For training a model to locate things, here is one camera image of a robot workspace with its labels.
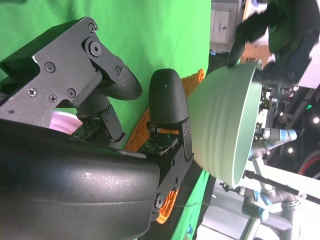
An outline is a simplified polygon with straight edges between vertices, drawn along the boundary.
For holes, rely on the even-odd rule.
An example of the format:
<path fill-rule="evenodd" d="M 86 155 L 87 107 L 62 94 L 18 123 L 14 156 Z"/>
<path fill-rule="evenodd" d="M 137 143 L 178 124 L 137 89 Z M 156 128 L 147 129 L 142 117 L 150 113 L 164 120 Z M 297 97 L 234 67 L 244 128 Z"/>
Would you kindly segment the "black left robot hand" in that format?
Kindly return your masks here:
<path fill-rule="evenodd" d="M 246 43 L 253 43 L 268 32 L 268 49 L 274 54 L 275 61 L 268 63 L 258 75 L 262 81 L 276 81 L 294 84 L 297 73 L 290 67 L 290 58 L 297 43 L 294 40 L 294 6 L 284 0 L 271 0 L 265 11 L 253 13 L 236 27 L 234 43 L 229 53 L 227 66 L 232 67 L 245 51 Z"/>

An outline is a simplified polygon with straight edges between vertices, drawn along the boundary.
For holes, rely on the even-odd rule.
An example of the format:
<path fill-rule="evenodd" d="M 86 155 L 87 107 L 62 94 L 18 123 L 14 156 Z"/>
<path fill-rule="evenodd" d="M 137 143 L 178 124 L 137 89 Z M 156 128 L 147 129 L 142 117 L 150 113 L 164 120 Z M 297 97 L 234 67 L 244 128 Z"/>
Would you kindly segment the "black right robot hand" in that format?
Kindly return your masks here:
<path fill-rule="evenodd" d="M 143 89 L 97 28 L 87 16 L 54 26 L 0 64 L 3 240 L 136 239 L 194 159 L 182 81 L 168 68 L 150 80 L 148 139 L 119 149 L 110 98 Z"/>

